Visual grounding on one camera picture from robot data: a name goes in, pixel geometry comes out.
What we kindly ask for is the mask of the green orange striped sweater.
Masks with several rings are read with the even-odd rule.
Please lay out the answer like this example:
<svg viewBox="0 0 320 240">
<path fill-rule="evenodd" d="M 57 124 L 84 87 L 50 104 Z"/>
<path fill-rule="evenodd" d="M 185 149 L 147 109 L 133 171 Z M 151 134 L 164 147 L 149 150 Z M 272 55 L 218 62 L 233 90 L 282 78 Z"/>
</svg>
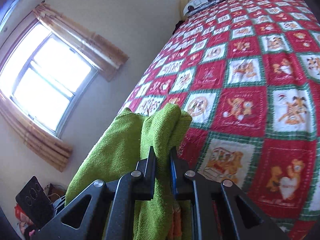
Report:
<svg viewBox="0 0 320 240">
<path fill-rule="evenodd" d="M 176 201 L 171 192 L 170 156 L 179 147 L 192 121 L 178 105 L 166 104 L 151 116 L 123 109 L 82 162 L 66 192 L 69 204 L 97 179 L 114 181 L 132 172 L 154 149 L 157 158 L 155 194 L 135 203 L 134 239 L 191 239 L 188 201 Z"/>
</svg>

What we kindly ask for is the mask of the black panel with circles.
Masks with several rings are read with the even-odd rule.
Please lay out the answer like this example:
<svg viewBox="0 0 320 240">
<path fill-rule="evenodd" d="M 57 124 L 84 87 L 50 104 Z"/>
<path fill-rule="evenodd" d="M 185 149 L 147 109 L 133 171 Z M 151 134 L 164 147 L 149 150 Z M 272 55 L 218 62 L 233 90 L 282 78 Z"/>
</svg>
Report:
<svg viewBox="0 0 320 240">
<path fill-rule="evenodd" d="M 15 199 L 38 229 L 54 217 L 53 205 L 35 176 L 25 184 Z"/>
</svg>

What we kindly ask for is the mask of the red patchwork bear bedspread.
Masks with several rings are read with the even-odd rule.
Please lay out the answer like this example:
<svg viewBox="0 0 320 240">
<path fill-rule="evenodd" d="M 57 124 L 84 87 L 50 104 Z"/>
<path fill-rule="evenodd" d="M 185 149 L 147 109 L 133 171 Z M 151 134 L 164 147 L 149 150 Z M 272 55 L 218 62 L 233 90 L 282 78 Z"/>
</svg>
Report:
<svg viewBox="0 0 320 240">
<path fill-rule="evenodd" d="M 319 219 L 319 23 L 304 0 L 225 0 L 186 19 L 125 107 L 192 122 L 181 157 L 229 179 L 290 239 Z"/>
</svg>

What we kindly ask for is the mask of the bright side window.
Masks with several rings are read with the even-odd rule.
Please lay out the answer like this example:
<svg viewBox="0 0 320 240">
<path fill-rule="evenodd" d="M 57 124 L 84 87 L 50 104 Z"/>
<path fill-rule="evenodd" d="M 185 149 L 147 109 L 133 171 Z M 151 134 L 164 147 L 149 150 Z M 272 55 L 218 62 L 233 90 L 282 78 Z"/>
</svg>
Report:
<svg viewBox="0 0 320 240">
<path fill-rule="evenodd" d="M 60 137 L 94 67 L 38 20 L 32 21 L 1 63 L 1 91 L 29 119 Z"/>
</svg>

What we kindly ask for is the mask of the orange side window curtain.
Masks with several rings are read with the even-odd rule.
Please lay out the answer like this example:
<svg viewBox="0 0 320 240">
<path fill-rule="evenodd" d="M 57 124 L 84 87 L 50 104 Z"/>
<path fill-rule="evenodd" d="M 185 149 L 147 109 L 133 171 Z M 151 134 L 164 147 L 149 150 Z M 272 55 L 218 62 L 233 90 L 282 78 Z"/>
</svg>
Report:
<svg viewBox="0 0 320 240">
<path fill-rule="evenodd" d="M 45 27 L 88 59 L 108 82 L 129 59 L 109 40 L 54 10 L 47 3 L 37 5 L 33 13 Z"/>
</svg>

